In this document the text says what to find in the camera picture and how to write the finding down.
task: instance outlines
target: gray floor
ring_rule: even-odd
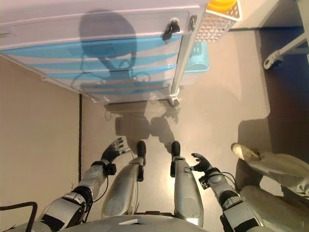
[[[182,156],[203,154],[222,171],[235,174],[237,158],[230,146],[241,142],[274,152],[293,154],[305,161],[309,151],[309,68],[305,56],[287,57],[273,71],[262,69],[262,60],[290,38],[282,31],[229,32],[209,44],[211,67],[180,93],[179,109],[166,101],[101,106],[83,100],[82,173],[116,137],[123,136],[135,150],[138,140],[147,146],[145,180],[139,183],[139,209],[173,212],[174,183],[169,176],[170,144],[178,140]],[[115,160],[120,170],[130,154]],[[282,195],[281,188],[263,178],[262,187]],[[210,189],[200,188],[204,204],[204,228],[223,231],[221,209]],[[93,206],[89,220],[100,218],[104,198]]]

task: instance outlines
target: black cable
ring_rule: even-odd
[[[87,222],[87,219],[88,219],[88,216],[89,216],[89,213],[90,213],[90,210],[91,210],[91,208],[92,208],[93,203],[99,201],[99,200],[106,194],[106,191],[107,191],[107,188],[108,188],[108,176],[107,176],[106,178],[107,178],[107,185],[106,185],[106,188],[105,188],[104,193],[103,193],[99,198],[97,198],[95,201],[93,201],[93,202],[91,203],[91,205],[90,205],[90,207],[89,207],[89,210],[88,210],[88,212],[87,212],[86,218],[85,218],[85,220],[83,220],[83,223],[86,223],[86,222]]]
[[[234,183],[236,183],[236,179],[235,179],[235,177],[231,173],[229,173],[229,172],[221,172],[221,173],[230,175],[233,178]]]
[[[87,222],[87,219],[88,219],[88,216],[89,216],[89,213],[90,213],[90,210],[91,210],[92,204],[93,204],[93,202],[91,202],[91,204],[90,204],[89,210],[88,210],[88,212],[87,212],[87,215],[86,215],[85,220],[83,220],[83,223],[86,223],[86,222]]]
[[[209,179],[209,178],[211,178],[211,177],[213,177],[213,176],[217,176],[217,175],[224,176],[224,177],[228,178],[228,179],[233,183],[234,188],[235,188],[235,190],[237,191],[236,182],[234,182],[229,176],[227,176],[227,175],[225,175],[225,174],[222,174],[222,173],[212,174],[212,175],[209,175],[207,178]]]
[[[108,188],[108,176],[106,177],[107,178],[107,185],[106,185],[106,189],[104,191],[104,193],[102,194],[102,196],[100,196],[99,198],[97,198],[95,201],[93,201],[93,203],[99,201],[105,194],[106,194],[106,191],[107,191],[107,188]]]
[[[23,207],[27,207],[27,206],[32,206],[32,211],[31,211],[31,215],[27,224],[27,228],[26,228],[26,232],[31,232],[33,223],[34,223],[34,219],[35,219],[35,215],[37,213],[38,210],[38,204],[36,204],[36,202],[25,202],[25,203],[20,203],[20,204],[13,204],[13,205],[9,205],[9,206],[0,206],[0,211],[5,211],[5,210],[11,210],[11,209],[18,209],[18,208],[23,208]]]

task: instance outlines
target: metal bracket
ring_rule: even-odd
[[[189,31],[194,31],[195,29],[195,24],[197,23],[197,15],[194,14],[190,17],[189,19],[189,25],[188,25],[188,30]]]

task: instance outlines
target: beige wall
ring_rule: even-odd
[[[77,93],[0,57],[0,205],[36,201],[40,214],[69,192],[78,183],[78,129]],[[0,212],[0,231],[30,212]]]
[[[297,3],[292,0],[240,0],[243,20],[233,28],[302,26]]]

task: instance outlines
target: silver robot leg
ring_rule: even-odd
[[[188,163],[180,155],[180,145],[175,141],[172,145],[171,176],[175,177],[175,212],[177,218],[202,227],[204,223],[204,207],[197,182],[192,171],[185,171]]]
[[[146,146],[138,143],[138,156],[130,161],[115,178],[102,207],[102,218],[134,214],[137,182],[143,181]]]

